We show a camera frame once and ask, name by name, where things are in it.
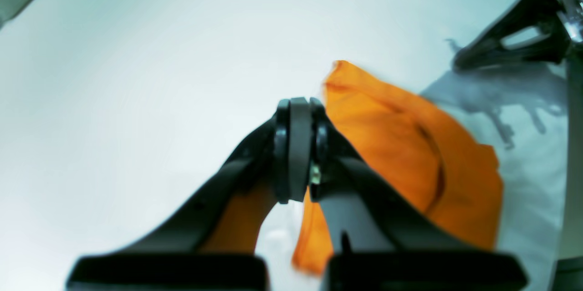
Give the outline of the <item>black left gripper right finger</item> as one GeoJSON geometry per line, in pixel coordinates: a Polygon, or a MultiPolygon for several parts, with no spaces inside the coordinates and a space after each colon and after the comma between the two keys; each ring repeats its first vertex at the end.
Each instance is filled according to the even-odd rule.
{"type": "Polygon", "coordinates": [[[309,100],[308,190],[323,211],[333,255],[322,291],[520,291],[527,277],[508,254],[483,251],[425,218],[363,160],[309,100]]]}

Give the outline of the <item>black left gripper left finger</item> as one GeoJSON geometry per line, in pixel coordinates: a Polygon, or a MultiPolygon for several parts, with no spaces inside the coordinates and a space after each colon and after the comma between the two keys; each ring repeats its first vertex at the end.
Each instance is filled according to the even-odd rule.
{"type": "Polygon", "coordinates": [[[275,195],[291,198],[287,171],[292,100],[278,103],[273,117],[245,137],[223,166],[171,217],[135,243],[106,255],[79,258],[68,291],[266,291],[268,270],[253,250],[203,246],[235,204],[270,170],[275,195]]]}

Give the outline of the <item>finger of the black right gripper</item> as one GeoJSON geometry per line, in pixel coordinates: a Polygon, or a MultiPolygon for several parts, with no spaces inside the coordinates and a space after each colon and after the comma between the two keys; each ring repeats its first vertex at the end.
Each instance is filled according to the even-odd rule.
{"type": "Polygon", "coordinates": [[[562,62],[570,46],[570,36],[558,16],[562,10],[558,0],[517,0],[502,17],[456,53],[454,70],[562,62]]]}

